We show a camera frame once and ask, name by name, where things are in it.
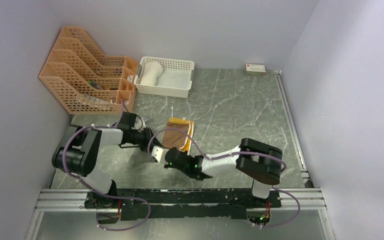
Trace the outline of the brown yellow towel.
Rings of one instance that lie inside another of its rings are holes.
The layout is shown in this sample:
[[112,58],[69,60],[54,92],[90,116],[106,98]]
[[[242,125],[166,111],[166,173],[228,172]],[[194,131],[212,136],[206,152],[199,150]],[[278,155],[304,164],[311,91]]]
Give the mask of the brown yellow towel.
[[162,145],[167,149],[177,148],[181,152],[189,153],[192,141],[186,136],[193,137],[195,123],[190,120],[171,117],[163,134]]

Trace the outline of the cream white towel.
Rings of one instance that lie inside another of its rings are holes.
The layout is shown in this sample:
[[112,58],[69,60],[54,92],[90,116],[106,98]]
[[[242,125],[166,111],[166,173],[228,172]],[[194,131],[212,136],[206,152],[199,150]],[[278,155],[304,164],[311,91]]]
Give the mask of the cream white towel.
[[144,65],[140,84],[144,86],[155,86],[157,78],[163,73],[162,65],[157,61],[151,61]]

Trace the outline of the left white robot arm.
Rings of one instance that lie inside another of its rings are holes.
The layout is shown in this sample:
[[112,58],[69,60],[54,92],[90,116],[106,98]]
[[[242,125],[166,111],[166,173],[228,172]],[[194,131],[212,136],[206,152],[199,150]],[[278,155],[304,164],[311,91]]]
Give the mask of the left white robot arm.
[[160,145],[158,140],[152,140],[153,135],[140,116],[126,111],[109,125],[72,124],[56,147],[51,163],[95,192],[104,207],[112,208],[118,203],[119,194],[115,181],[97,166],[100,148],[117,146],[145,152],[148,146]]

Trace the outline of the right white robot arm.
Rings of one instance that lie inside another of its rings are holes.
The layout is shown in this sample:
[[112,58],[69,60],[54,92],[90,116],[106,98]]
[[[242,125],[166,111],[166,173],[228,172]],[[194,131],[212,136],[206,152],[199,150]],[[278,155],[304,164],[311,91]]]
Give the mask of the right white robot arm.
[[177,169],[198,181],[240,171],[253,179],[249,199],[255,207],[268,202],[272,186],[280,183],[287,167],[279,148],[251,138],[243,138],[238,146],[215,154],[191,156],[176,148],[155,146],[151,156],[165,168]]

